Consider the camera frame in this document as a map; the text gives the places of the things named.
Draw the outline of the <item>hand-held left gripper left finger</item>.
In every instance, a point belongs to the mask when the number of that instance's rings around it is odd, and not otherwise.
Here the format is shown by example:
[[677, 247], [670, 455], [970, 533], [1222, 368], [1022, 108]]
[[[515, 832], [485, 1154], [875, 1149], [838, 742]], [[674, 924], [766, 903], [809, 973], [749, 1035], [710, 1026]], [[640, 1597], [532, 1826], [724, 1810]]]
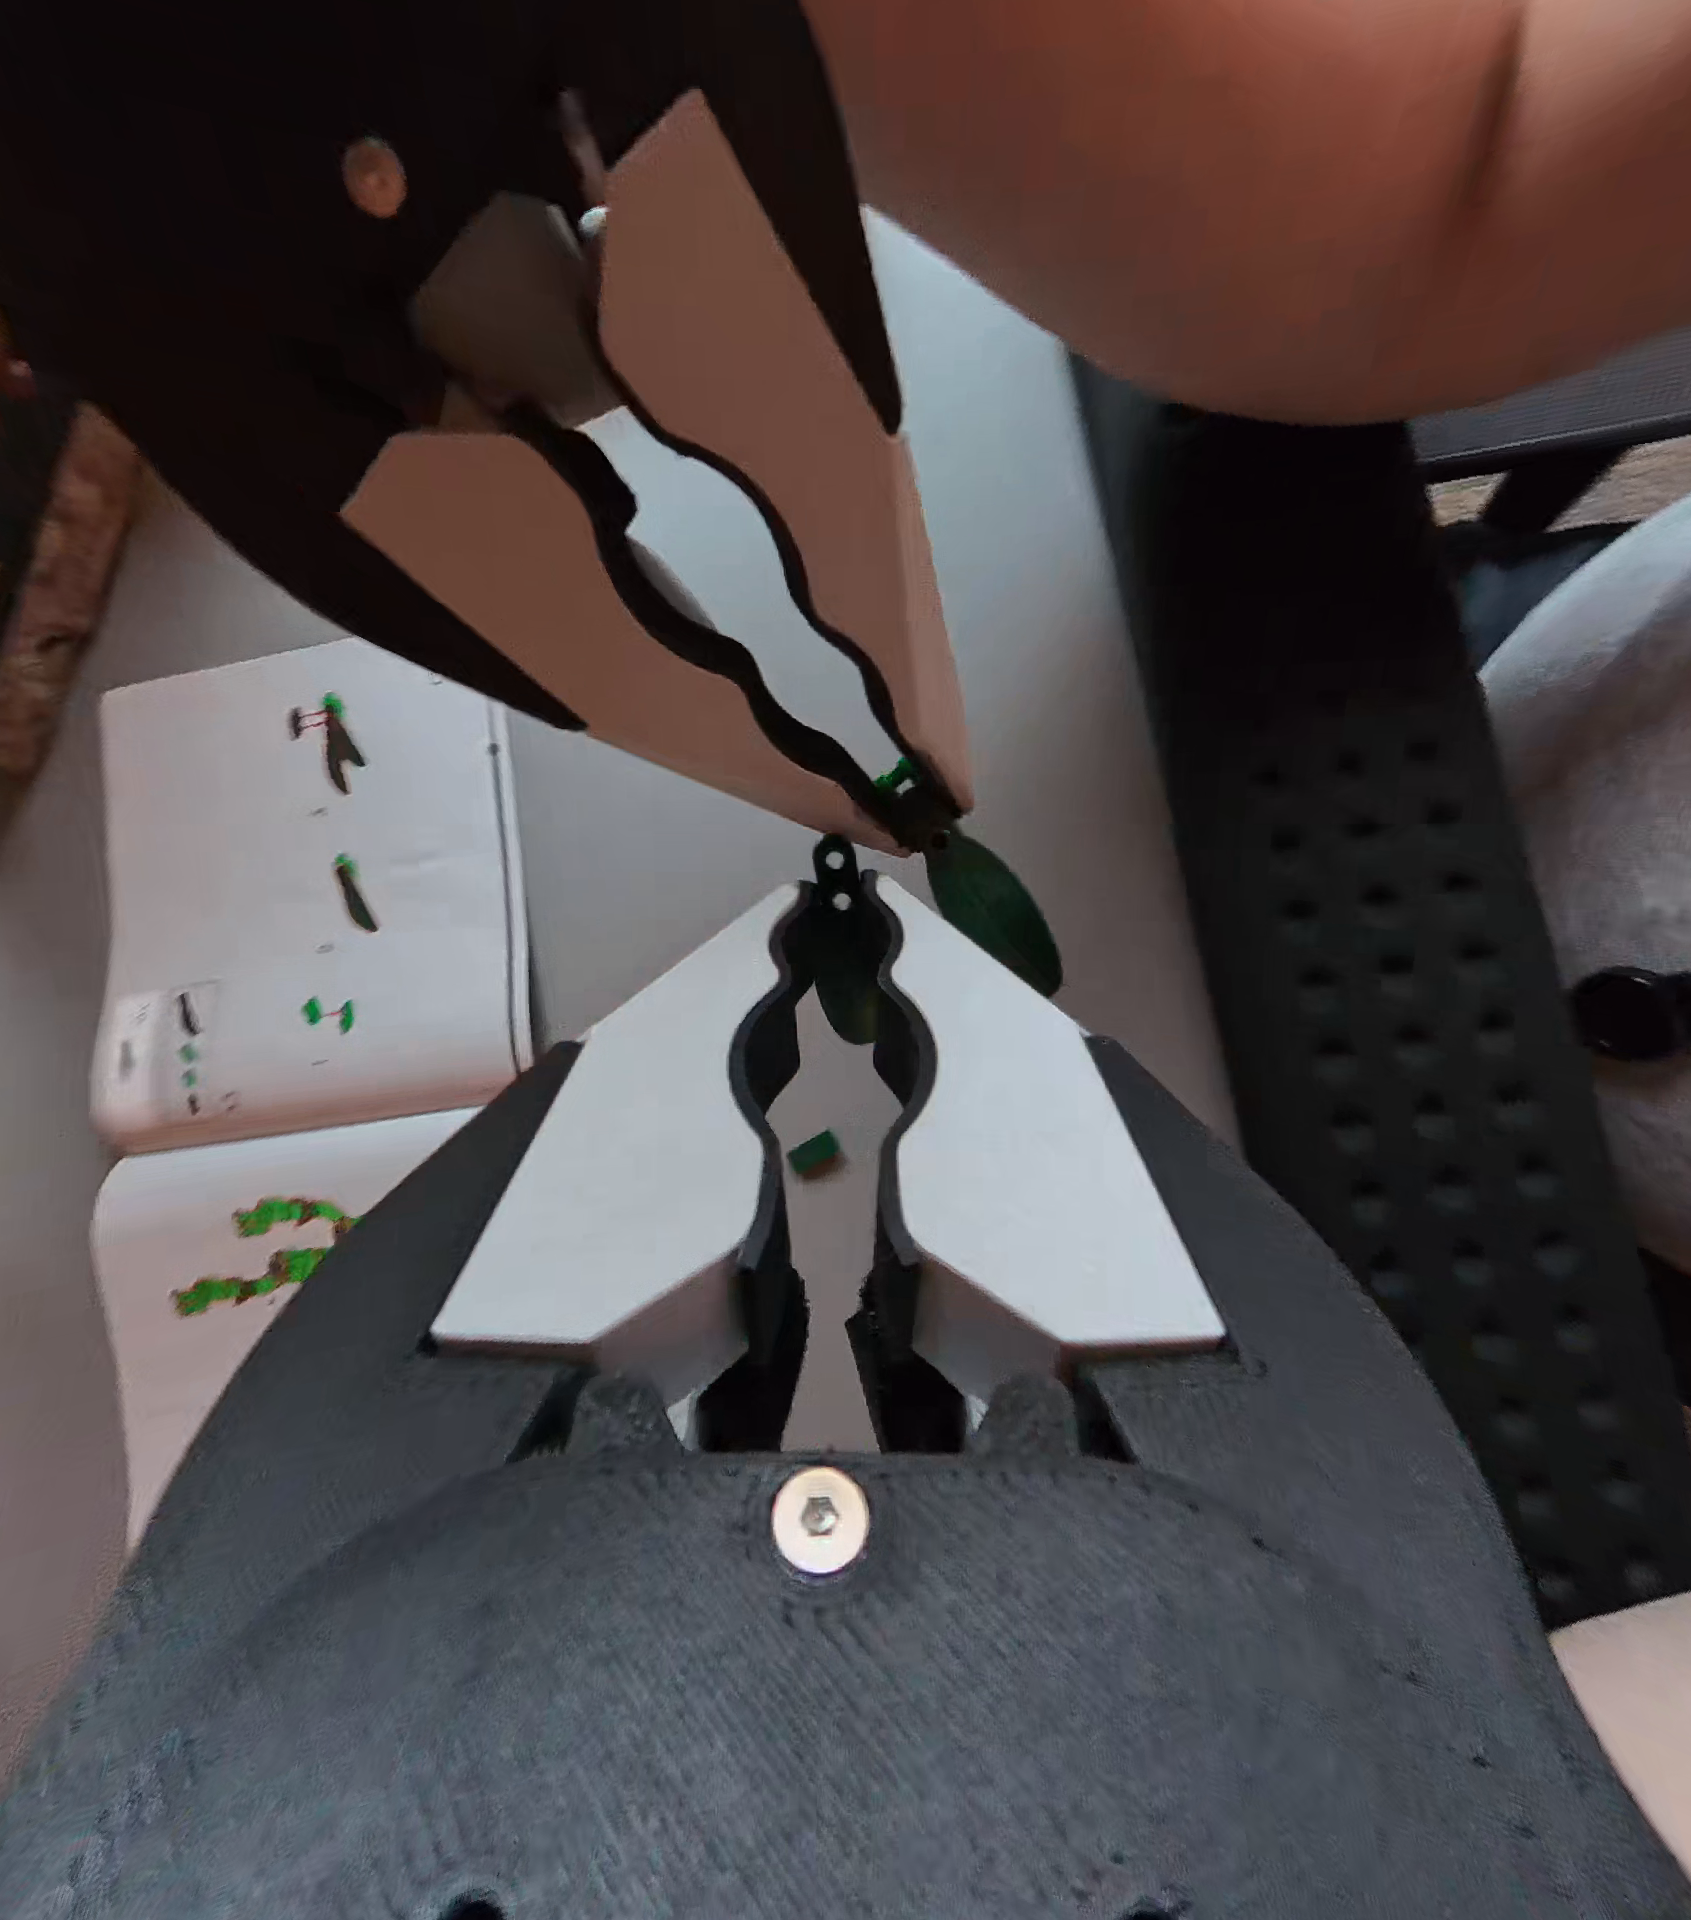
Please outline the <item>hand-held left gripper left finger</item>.
[[773, 888], [596, 1022], [522, 1149], [427, 1338], [623, 1372], [692, 1447], [778, 1452], [806, 1357], [784, 1149], [766, 1108], [800, 1070], [809, 987]]

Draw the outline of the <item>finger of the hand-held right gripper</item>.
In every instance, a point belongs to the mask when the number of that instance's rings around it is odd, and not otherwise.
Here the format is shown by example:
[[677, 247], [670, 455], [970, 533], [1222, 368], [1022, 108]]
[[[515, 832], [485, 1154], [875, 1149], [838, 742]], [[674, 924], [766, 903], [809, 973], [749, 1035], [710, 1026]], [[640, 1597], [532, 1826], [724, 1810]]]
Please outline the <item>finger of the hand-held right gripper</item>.
[[906, 430], [889, 430], [704, 90], [606, 172], [599, 349], [659, 482], [640, 528], [795, 722], [874, 787], [974, 803], [965, 700]]
[[762, 660], [632, 537], [640, 498], [578, 427], [515, 406], [501, 430], [390, 436], [341, 516], [400, 571], [570, 709], [591, 738], [818, 832], [884, 854], [933, 842], [933, 563], [906, 436], [859, 401], [809, 466], [784, 453], [785, 513], [707, 446], [769, 538], [795, 626], [846, 660], [884, 738], [868, 774], [790, 713]]

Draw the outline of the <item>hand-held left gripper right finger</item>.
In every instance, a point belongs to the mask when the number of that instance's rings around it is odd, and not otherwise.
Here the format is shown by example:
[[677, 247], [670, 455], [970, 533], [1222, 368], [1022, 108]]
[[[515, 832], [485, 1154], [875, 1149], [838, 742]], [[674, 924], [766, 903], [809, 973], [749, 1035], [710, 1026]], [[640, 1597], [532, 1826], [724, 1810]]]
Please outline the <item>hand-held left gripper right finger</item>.
[[1216, 1355], [1224, 1320], [1094, 1035], [889, 876], [874, 1267], [846, 1321], [884, 1452], [956, 1452], [1009, 1381]]

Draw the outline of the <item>green lego leaf assembly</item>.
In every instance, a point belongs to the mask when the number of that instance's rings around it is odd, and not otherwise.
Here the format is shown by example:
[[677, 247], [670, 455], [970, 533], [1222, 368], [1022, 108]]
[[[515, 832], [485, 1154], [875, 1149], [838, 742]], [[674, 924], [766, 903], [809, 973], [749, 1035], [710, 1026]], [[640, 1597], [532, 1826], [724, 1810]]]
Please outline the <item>green lego leaf assembly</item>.
[[1042, 995], [1066, 982], [1066, 962], [1027, 880], [961, 824], [933, 774], [903, 758], [875, 775], [878, 821], [924, 859], [938, 913]]

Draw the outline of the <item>dark green lego leaf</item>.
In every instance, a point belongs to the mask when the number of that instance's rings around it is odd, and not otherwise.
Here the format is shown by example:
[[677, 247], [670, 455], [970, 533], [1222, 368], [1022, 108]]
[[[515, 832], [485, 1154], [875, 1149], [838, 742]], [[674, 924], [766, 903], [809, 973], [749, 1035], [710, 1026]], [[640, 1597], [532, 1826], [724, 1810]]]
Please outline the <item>dark green lego leaf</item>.
[[814, 842], [812, 883], [806, 952], [821, 1012], [840, 1042], [875, 1045], [889, 925], [846, 836]]

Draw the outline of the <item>person's right forearm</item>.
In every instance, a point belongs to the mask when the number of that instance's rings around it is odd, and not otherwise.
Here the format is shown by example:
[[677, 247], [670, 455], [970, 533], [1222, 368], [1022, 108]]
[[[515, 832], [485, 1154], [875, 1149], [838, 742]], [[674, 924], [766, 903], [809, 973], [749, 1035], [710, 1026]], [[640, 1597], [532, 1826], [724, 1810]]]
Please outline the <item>person's right forearm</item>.
[[1147, 393], [1360, 426], [1691, 325], [1691, 4], [809, 4], [874, 206]]

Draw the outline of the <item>white instruction booklet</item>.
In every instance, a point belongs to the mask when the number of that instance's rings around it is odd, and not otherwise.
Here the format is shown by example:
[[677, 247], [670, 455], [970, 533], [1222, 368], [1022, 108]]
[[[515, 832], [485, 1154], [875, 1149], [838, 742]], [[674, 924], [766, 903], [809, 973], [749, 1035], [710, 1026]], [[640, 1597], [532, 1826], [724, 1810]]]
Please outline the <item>white instruction booklet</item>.
[[110, 690], [89, 1255], [128, 1549], [328, 1248], [534, 1054], [506, 713], [360, 640]]

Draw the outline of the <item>black perforated chair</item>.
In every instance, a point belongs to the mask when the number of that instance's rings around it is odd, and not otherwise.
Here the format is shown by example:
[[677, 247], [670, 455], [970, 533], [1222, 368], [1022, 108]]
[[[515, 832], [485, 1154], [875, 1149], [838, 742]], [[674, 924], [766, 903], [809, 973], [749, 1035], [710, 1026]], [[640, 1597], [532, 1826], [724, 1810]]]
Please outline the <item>black perforated chair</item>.
[[1482, 690], [1639, 528], [1559, 525], [1635, 440], [1526, 443], [1441, 525], [1487, 453], [1070, 370], [1247, 1161], [1430, 1375], [1547, 1625], [1691, 1589], [1691, 1279], [1593, 1072], [1691, 1042], [1691, 973], [1564, 987]]

